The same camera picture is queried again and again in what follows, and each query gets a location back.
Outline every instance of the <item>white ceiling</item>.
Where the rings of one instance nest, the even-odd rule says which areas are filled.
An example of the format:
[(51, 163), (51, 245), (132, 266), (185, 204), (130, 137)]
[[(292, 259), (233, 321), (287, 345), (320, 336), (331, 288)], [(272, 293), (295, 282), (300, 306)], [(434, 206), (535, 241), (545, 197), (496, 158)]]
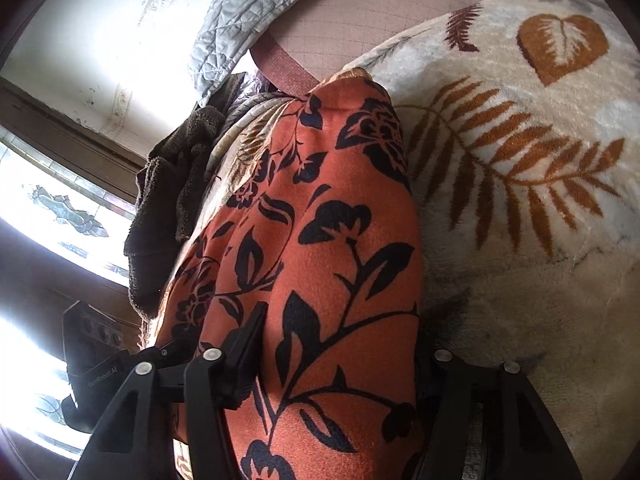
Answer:
[(47, 0), (0, 75), (146, 156), (191, 112), (188, 56), (212, 0)]

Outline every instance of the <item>fleece blanket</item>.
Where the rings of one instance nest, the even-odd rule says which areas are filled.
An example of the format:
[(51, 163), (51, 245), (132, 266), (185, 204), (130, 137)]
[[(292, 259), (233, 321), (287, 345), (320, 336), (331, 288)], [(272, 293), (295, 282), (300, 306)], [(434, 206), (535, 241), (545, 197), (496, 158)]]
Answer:
[(194, 229), (191, 237), (180, 248), (173, 262), (173, 268), (165, 274), (166, 281), (162, 287), (161, 299), (156, 303), (157, 315), (149, 319), (143, 329), (143, 348), (155, 344), (158, 329), (164, 320), (169, 290), (166, 285), (173, 281), (187, 252), (202, 230), (229, 197), (249, 179), (266, 147), (271, 129), (287, 103), (293, 100), (291, 97), (276, 96), (261, 101), (258, 96), (252, 98), (257, 104), (246, 110), (234, 124), (226, 130), (228, 125), (223, 126), (223, 134), (211, 150), (206, 172), (208, 184), (202, 195)]
[(603, 0), (485, 0), (348, 67), (402, 123), (425, 330), (469, 363), (520, 362), (584, 479), (612, 478), (640, 438), (640, 56), (624, 28)]

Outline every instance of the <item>quilted blanket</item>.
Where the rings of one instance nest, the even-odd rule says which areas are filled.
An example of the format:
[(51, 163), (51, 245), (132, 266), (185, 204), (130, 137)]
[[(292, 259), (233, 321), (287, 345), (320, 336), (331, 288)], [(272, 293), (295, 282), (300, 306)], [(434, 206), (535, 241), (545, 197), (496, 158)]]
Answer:
[(200, 106), (222, 85), (271, 22), (298, 0), (213, 0), (193, 45), (189, 71)]
[(640, 438), (638, 50), (602, 0), (485, 0), (355, 66), (404, 129), (425, 330), (517, 360), (584, 479), (613, 478)]

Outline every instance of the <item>silver bolt head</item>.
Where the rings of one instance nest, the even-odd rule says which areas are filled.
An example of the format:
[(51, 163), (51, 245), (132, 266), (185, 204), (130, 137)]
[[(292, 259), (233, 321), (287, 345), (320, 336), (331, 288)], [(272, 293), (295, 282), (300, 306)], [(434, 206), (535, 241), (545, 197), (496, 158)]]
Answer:
[(504, 371), (509, 374), (515, 375), (520, 371), (520, 365), (516, 361), (505, 361), (502, 366), (504, 366)]
[(139, 363), (138, 366), (136, 366), (136, 373), (138, 375), (147, 375), (153, 369), (154, 366), (151, 363), (144, 361), (143, 363)]
[(436, 350), (433, 356), (441, 363), (448, 363), (453, 359), (453, 354), (449, 350)]
[(209, 348), (202, 354), (205, 361), (217, 361), (222, 357), (222, 350), (220, 348)]

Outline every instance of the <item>dark brown towel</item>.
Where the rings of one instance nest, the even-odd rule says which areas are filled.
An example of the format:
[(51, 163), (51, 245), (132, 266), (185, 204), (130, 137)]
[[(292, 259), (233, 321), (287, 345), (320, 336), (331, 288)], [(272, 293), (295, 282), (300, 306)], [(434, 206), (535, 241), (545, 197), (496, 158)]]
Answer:
[(137, 211), (124, 253), (129, 258), (129, 299), (144, 320), (158, 315), (161, 289), (180, 245), (193, 232), (209, 153), (243, 78), (244, 73), (232, 74), (207, 107), (194, 110), (151, 150), (136, 177)]

